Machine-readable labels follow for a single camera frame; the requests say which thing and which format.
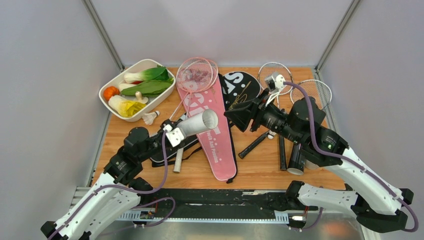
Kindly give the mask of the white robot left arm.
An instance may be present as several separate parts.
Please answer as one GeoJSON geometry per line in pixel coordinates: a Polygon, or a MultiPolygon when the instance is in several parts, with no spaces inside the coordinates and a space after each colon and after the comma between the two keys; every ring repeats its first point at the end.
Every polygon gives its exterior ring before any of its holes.
{"type": "Polygon", "coordinates": [[[149,206],[153,194],[167,181],[167,152],[180,147],[188,137],[184,123],[181,119],[165,120],[154,135],[145,127],[131,129],[82,199],[58,220],[46,221],[40,228],[42,234],[48,240],[94,240],[122,213],[149,206]],[[139,174],[143,162],[156,154],[164,160],[164,174],[159,186],[152,187],[139,174]]]}

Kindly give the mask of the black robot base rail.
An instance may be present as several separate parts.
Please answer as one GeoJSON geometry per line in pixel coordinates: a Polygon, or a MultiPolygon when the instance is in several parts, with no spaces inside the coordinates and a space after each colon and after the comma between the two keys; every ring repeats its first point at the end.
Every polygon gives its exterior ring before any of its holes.
{"type": "Polygon", "coordinates": [[[159,200],[152,205],[157,217],[169,214],[177,219],[266,220],[276,211],[303,213],[306,209],[280,190],[162,188],[142,196],[140,204],[155,200],[159,200]]]}

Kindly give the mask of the white shuttlecock tube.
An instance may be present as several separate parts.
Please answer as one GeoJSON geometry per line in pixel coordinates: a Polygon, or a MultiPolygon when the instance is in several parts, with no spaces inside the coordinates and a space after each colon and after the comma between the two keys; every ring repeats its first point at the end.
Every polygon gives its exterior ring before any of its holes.
{"type": "Polygon", "coordinates": [[[191,116],[180,123],[177,127],[184,136],[190,137],[209,130],[213,130],[218,126],[218,115],[212,109],[206,109],[194,116],[191,116]]]}

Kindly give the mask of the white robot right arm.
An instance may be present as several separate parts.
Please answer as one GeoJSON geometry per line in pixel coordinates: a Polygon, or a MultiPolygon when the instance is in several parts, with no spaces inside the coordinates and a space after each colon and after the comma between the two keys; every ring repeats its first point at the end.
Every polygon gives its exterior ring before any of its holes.
{"type": "Polygon", "coordinates": [[[268,130],[300,145],[300,153],[309,162],[326,169],[350,186],[350,190],[330,190],[293,181],[285,195],[286,205],[317,206],[354,217],[362,226],[377,233],[406,231],[408,218],[414,215],[413,192],[397,188],[370,169],[335,131],[322,126],[325,112],[312,97],[297,100],[289,113],[264,97],[239,103],[224,113],[241,130],[268,130]]]}

